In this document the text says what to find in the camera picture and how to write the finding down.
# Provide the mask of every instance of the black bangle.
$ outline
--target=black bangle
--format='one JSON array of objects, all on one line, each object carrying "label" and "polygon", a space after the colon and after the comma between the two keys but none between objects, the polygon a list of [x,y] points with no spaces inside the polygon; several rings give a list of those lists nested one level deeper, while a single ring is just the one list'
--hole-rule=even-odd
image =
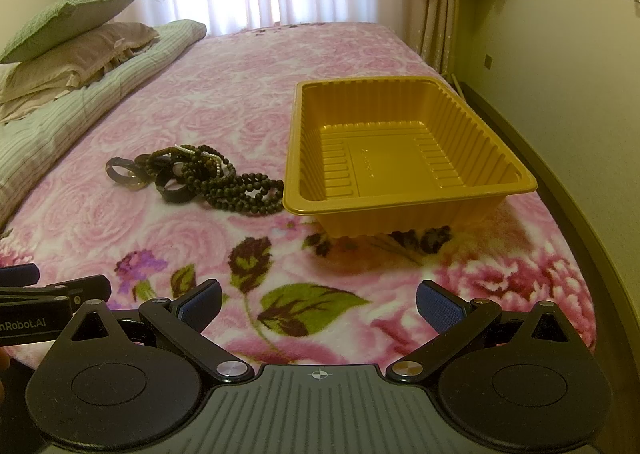
[{"label": "black bangle", "polygon": [[188,185],[183,185],[179,189],[167,189],[166,184],[174,179],[174,168],[170,165],[162,169],[156,176],[156,188],[164,201],[169,203],[186,203],[197,196],[195,192],[189,190]]},{"label": "black bangle", "polygon": [[[123,176],[122,174],[118,174],[114,170],[114,167],[125,168],[130,171],[133,176]],[[111,158],[104,166],[104,169],[107,171],[107,175],[114,180],[114,182],[126,185],[127,187],[146,185],[152,180],[151,176],[149,176],[149,174],[147,174],[146,171],[137,163],[117,156],[115,158]]]}]

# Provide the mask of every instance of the tray bottom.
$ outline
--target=tray bottom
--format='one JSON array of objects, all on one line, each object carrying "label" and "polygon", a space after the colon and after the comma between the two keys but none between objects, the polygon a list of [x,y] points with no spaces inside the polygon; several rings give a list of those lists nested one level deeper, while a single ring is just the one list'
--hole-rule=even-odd
[{"label": "tray bottom", "polygon": [[416,120],[321,129],[326,198],[439,192],[464,186],[429,129]]}]

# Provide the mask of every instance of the baseboard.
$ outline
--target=baseboard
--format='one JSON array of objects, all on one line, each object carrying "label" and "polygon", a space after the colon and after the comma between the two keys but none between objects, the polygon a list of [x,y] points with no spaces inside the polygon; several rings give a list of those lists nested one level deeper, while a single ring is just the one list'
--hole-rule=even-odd
[{"label": "baseboard", "polygon": [[[639,319],[629,301],[624,283],[590,223],[556,175],[522,135],[468,84],[462,82],[461,87],[470,107],[496,130],[538,180],[538,193],[558,222],[592,294],[603,288],[608,292],[631,347],[636,371],[640,373]],[[587,278],[585,273],[592,268],[595,268],[597,276]]]}]

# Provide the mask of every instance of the metal screw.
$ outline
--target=metal screw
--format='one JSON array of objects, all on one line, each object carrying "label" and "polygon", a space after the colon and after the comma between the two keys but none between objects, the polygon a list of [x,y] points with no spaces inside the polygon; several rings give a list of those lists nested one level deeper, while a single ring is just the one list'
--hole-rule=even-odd
[{"label": "metal screw", "polygon": [[222,374],[222,376],[228,376],[233,378],[235,376],[241,376],[249,370],[249,366],[244,362],[238,360],[227,360],[226,362],[220,362],[216,367],[216,371]]},{"label": "metal screw", "polygon": [[402,362],[396,362],[391,370],[398,376],[408,378],[410,376],[416,376],[422,372],[422,364],[414,362],[412,360],[404,360]]}]

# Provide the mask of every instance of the gray ribbed panel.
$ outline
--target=gray ribbed panel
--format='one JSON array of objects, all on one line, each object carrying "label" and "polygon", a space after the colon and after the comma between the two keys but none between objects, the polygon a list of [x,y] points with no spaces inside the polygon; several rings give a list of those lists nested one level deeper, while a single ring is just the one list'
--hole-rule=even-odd
[{"label": "gray ribbed panel", "polygon": [[[329,376],[318,380],[322,369]],[[49,447],[41,454],[63,454]],[[425,392],[375,366],[266,366],[213,391],[203,411],[140,454],[495,454],[453,430]],[[597,454],[582,447],[572,454]]]}]

